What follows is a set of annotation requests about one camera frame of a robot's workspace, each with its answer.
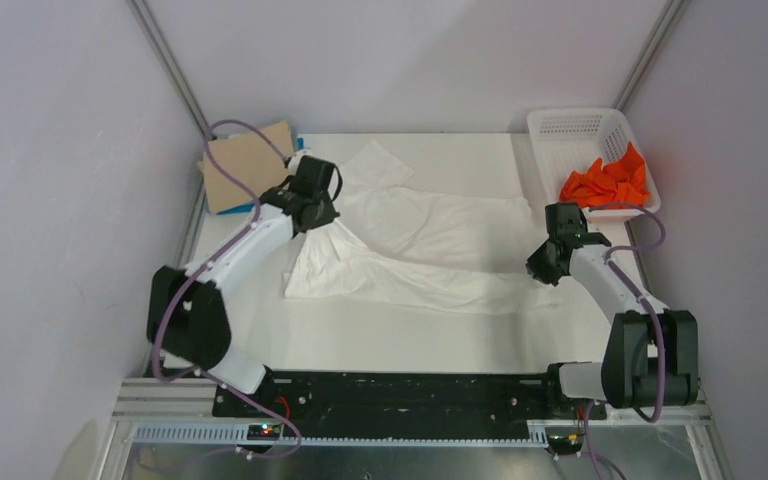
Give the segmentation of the white t shirt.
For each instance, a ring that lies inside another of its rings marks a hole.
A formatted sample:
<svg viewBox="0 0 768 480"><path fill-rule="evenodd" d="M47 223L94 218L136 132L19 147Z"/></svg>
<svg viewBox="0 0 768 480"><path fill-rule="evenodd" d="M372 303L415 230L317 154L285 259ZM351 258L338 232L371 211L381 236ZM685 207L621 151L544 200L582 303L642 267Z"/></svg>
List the white t shirt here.
<svg viewBox="0 0 768 480"><path fill-rule="evenodd" d="M285 275L286 298L486 315L556 304L524 267L542 241L525 198L411 189L413 169L376 141L340 171L340 216L306 234Z"/></svg>

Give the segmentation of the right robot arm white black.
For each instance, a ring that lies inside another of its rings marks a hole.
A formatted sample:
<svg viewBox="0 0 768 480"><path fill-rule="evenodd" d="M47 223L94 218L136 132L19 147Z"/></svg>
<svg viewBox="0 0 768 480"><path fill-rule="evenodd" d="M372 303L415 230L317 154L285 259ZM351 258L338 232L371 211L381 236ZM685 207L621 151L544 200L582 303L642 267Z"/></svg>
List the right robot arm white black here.
<svg viewBox="0 0 768 480"><path fill-rule="evenodd" d="M699 388L698 324L633 280L615 259L619 247L592 231L575 203L545 208L546 240L526 261L527 272L552 287L571 278L583 287L609 321L599 362L561 362L548 367L554 381L540 394L544 410L558 418L581 399L632 409L654 423L668 406L696 401Z"/></svg>

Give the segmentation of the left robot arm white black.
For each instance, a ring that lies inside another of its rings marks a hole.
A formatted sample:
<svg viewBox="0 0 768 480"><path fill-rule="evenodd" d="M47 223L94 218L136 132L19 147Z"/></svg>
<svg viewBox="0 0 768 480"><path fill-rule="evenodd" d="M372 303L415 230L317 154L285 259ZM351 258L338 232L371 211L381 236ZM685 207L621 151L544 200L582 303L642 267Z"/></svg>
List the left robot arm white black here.
<svg viewBox="0 0 768 480"><path fill-rule="evenodd" d="M201 262L163 266L152 277L146 336L152 369L161 378L162 354L237 391L237 403L252 416L274 406L268 367L233 343L229 297L278 248L300 234L333 223L343 189L339 167L302 155L296 170L266 190L252 216Z"/></svg>

